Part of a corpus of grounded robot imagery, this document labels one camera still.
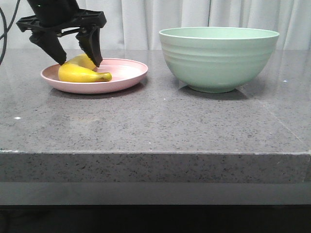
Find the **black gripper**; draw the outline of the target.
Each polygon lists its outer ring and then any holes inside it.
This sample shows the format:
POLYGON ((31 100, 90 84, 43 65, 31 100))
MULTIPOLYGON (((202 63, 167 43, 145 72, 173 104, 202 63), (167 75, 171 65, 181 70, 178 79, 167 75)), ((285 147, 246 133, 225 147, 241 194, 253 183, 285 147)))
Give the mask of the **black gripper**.
POLYGON ((29 0, 34 15, 22 17, 17 26, 31 30, 29 40, 43 49, 58 64, 66 62, 67 54, 58 37, 76 33, 80 48, 96 67, 102 62, 100 29, 106 24, 102 11, 79 8, 75 0, 29 0))

